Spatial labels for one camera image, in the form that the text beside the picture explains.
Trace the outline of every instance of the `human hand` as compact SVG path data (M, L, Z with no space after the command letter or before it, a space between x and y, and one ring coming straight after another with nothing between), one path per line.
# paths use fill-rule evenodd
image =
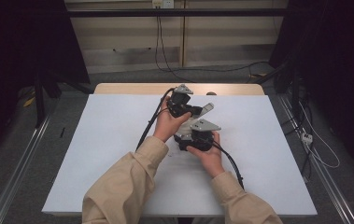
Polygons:
M188 112L178 118L174 118L167 109L167 100L169 98L169 96L166 96L162 102L153 134L153 136L159 138L163 142L166 142L168 138L173 136L179 129L180 125L191 117L191 112Z
M212 132L212 134L214 134L214 141L220 144L219 133ZM208 151L201 151L191 146L186 147L186 149L200 159L205 170L212 178L225 172L222 166L221 151L219 149L212 147Z

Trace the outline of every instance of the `white table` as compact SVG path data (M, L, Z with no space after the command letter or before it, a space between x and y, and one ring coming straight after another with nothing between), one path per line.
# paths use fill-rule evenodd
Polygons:
M177 84L100 86L104 90L120 88L122 94L101 94L103 91L97 88L96 93L89 97L43 208L45 213L79 215L87 189L121 156L135 150L163 93ZM266 200L281 216L312 216L317 213L271 103L260 86L187 86L201 94L208 91L218 94L194 94L189 104L203 106L211 102L215 105L203 119L222 128L219 131L221 144L237 163L246 191ZM239 91L244 94L249 89L252 92L247 94L256 95L238 95ZM228 91L229 95L221 96L222 90ZM159 166L155 176L156 189L145 205L143 216L222 216L223 210L210 188L210 177L201 163L189 152L180 151L173 139L167 145L170 151ZM223 157L223 164L234 172L226 157Z

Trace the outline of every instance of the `cuff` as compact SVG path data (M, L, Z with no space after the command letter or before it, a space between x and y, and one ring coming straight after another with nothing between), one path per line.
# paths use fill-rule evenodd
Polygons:
M168 153L168 146L159 138L150 136L145 139L136 153L145 156L158 167Z
M222 203L240 191L244 192L231 172L223 172L212 179L212 188Z

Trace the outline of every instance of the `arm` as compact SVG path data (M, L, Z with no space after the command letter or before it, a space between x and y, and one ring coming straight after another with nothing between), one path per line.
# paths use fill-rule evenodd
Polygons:
M219 134L213 132L214 141L220 143ZM187 150L197 156L212 179L212 188L225 208L226 223L282 223L273 208L261 198L246 193L230 172L225 172L221 152L212 147L207 152L194 147Z
M177 119L166 110L165 98L153 136L127 153L106 171L83 199L83 223L138 223L143 205L154 191L154 176L168 152L165 142L190 113Z
M258 196L246 193L230 172L212 179L212 188L225 208L226 223L282 223L273 208Z

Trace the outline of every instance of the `beige sleeve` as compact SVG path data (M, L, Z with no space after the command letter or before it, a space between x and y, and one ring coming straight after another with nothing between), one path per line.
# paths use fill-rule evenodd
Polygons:
M167 145L151 136L136 153L127 153L118 160L84 196L83 223L137 223L167 152Z
M212 187L225 209L226 223L282 223L270 204L246 193L232 173L217 175L212 179Z

